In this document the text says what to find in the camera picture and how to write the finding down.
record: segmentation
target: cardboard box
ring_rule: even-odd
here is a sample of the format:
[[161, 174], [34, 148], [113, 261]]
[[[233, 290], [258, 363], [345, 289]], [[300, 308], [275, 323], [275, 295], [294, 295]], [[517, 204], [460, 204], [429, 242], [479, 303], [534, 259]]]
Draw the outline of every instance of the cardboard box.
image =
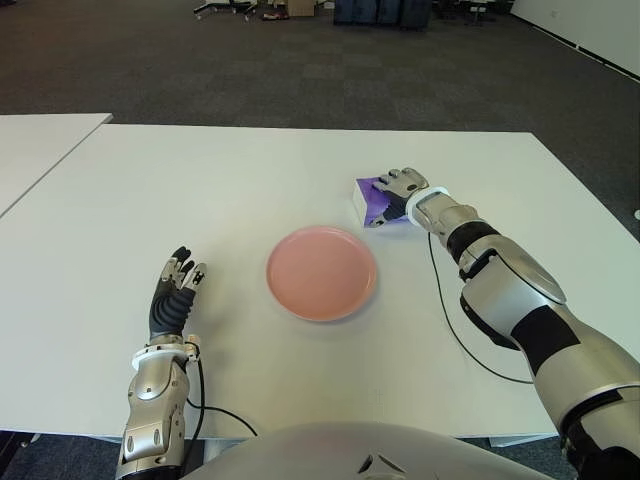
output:
[[287, 13], [290, 17], [313, 17], [316, 0], [287, 0]]

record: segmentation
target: robotic arm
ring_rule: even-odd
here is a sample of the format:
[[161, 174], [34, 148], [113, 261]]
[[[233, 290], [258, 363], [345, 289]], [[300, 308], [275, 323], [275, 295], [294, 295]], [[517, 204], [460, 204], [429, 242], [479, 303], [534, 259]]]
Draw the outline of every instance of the robotic arm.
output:
[[185, 263], [190, 255], [185, 247], [176, 250], [158, 280], [149, 312], [149, 343], [133, 357], [138, 373], [129, 385], [130, 413], [117, 479], [169, 480], [181, 475], [183, 410], [189, 394], [185, 369], [199, 355], [196, 339], [189, 337], [185, 343], [182, 330], [206, 273], [205, 264], [193, 268], [193, 261]]
[[[444, 188], [429, 187], [410, 168], [391, 170], [374, 186], [391, 199], [391, 218], [406, 212], [451, 254], [465, 282], [460, 305], [467, 317], [496, 345], [526, 355], [536, 390], [581, 478], [637, 475], [638, 362], [579, 321], [553, 277], [473, 207], [458, 204]], [[373, 226], [391, 218], [383, 215]]]

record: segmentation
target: black cable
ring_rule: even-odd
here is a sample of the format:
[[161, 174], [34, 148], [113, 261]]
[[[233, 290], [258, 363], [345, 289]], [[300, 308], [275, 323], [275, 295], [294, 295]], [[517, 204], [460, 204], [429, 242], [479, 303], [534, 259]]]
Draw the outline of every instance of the black cable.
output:
[[[198, 373], [200, 374], [200, 405], [205, 404], [204, 399], [204, 373], [202, 371], [202, 360], [200, 360], [200, 347], [193, 342], [184, 342], [196, 347], [196, 352], [198, 354]], [[198, 435], [200, 435], [200, 429], [202, 428], [202, 421], [204, 420], [204, 408], [200, 409], [200, 416], [198, 417], [198, 424], [196, 425], [196, 430], [193, 432], [193, 438], [191, 439], [191, 443], [189, 444], [189, 448], [187, 449], [187, 453], [184, 456], [184, 461], [182, 462], [182, 474], [184, 475], [185, 469], [187, 468], [187, 462], [189, 461], [189, 457], [191, 456], [191, 452], [193, 452], [193, 447], [198, 440]]]
[[[200, 405], [196, 405], [194, 404], [191, 400], [189, 400], [187, 398], [187, 403], [189, 405], [191, 405], [193, 408], [201, 408]], [[238, 420], [240, 423], [242, 423], [245, 427], [247, 427], [247, 429], [253, 434], [254, 437], [258, 436], [258, 432], [255, 431], [255, 429], [251, 426], [251, 424], [249, 422], [247, 422], [244, 418], [242, 418], [240, 415], [237, 415], [233, 412], [230, 412], [229, 410], [225, 410], [224, 408], [220, 408], [220, 407], [210, 407], [209, 405], [205, 405], [204, 406], [205, 410], [211, 410], [212, 412], [221, 412], [224, 413], [226, 415], [229, 415], [230, 417], [235, 418], [236, 420]]]
[[[189, 343], [189, 344], [194, 345], [196, 347], [196, 351], [198, 352], [198, 373], [200, 375], [200, 391], [204, 392], [204, 372], [202, 371], [202, 362], [200, 361], [200, 347], [198, 347], [198, 345], [196, 345], [193, 342], [184, 342], [184, 343]], [[254, 437], [258, 436], [258, 432], [256, 432], [256, 430], [251, 426], [251, 424], [249, 422], [247, 422], [244, 418], [242, 418], [240, 415], [238, 415], [236, 413], [233, 413], [233, 412], [231, 412], [229, 410], [226, 410], [224, 408], [221, 408], [221, 407], [211, 407], [209, 405], [205, 405], [204, 393], [202, 393], [200, 395], [200, 405], [196, 405], [189, 398], [187, 398], [187, 403], [191, 407], [200, 410], [200, 419], [198, 420], [198, 426], [196, 427], [196, 432], [194, 433], [193, 441], [195, 441], [197, 439], [197, 435], [200, 433], [200, 427], [202, 426], [202, 419], [204, 417], [204, 411], [205, 410], [210, 410], [212, 412], [221, 412], [221, 413], [224, 413], [226, 415], [229, 415], [230, 417], [235, 418], [240, 423], [242, 423], [245, 427], [247, 427], [247, 429], [253, 434]]]
[[436, 259], [433, 256], [433, 248], [431, 246], [431, 234], [429, 233], [428, 235], [429, 235], [429, 237], [428, 237], [428, 239], [429, 239], [429, 254], [431, 255], [431, 263], [433, 265], [433, 272], [436, 275], [436, 283], [438, 284], [438, 295], [440, 296], [440, 305], [442, 305], [442, 311], [444, 312], [444, 318], [447, 320], [447, 325], [449, 325], [449, 330], [451, 330], [451, 333], [453, 334], [453, 337], [458, 341], [458, 344], [462, 347], [462, 349], [465, 352], [467, 352], [467, 355], [469, 355], [471, 358], [473, 358], [478, 365], [480, 365], [482, 368], [484, 368], [488, 372], [493, 373], [497, 377], [503, 378], [505, 380], [509, 380], [510, 382], [523, 383], [525, 385], [533, 385], [533, 382], [531, 382], [529, 380], [520, 380], [519, 378], [507, 377], [506, 375], [502, 375], [501, 373], [498, 373], [495, 370], [487, 367], [484, 363], [482, 363], [480, 360], [478, 360], [473, 353], [471, 353], [469, 351], [469, 349], [466, 347], [466, 345], [464, 343], [462, 343], [462, 340], [460, 340], [460, 337], [458, 337], [458, 334], [453, 329], [453, 325], [451, 325], [451, 320], [449, 320], [449, 314], [447, 313], [447, 307], [445, 307], [445, 305], [444, 305], [444, 299], [442, 298], [442, 287], [440, 285], [440, 275], [438, 275], [438, 267], [436, 266]]

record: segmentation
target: black chair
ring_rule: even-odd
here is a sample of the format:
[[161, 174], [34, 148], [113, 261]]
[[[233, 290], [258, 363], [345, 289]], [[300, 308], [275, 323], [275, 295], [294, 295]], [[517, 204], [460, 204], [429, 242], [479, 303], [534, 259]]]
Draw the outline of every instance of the black chair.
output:
[[246, 21], [249, 21], [249, 14], [255, 12], [257, 5], [257, 3], [235, 2], [234, 0], [229, 0], [229, 3], [220, 3], [216, 2], [215, 0], [205, 0], [205, 3], [203, 5], [200, 5], [198, 8], [193, 9], [193, 14], [198, 20], [202, 20], [203, 12], [210, 11], [215, 13], [219, 10], [231, 10], [234, 15], [240, 12], [242, 15], [244, 15], [244, 19]]

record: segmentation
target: white tabletop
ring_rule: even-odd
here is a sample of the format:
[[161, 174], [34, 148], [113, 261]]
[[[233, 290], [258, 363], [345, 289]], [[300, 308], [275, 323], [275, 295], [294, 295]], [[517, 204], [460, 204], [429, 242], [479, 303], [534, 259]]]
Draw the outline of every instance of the white tabletop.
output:
[[[582, 320], [640, 357], [638, 244], [531, 134], [105, 125], [0, 221], [0, 251], [11, 252], [0, 364], [12, 392], [0, 396], [0, 428], [120, 435], [157, 276], [185, 244], [209, 266], [185, 332], [202, 338], [207, 403], [259, 431], [330, 420], [459, 436], [553, 431], [532, 386], [492, 376], [455, 343], [424, 232], [357, 225], [354, 178], [407, 165], [518, 241]], [[268, 292], [271, 249], [308, 225], [344, 228], [375, 256], [377, 291], [347, 320], [297, 319]], [[522, 355], [461, 313], [457, 268], [434, 247], [460, 336], [526, 378]], [[246, 433], [209, 414], [203, 434]]]
[[0, 217], [109, 113], [0, 115]]

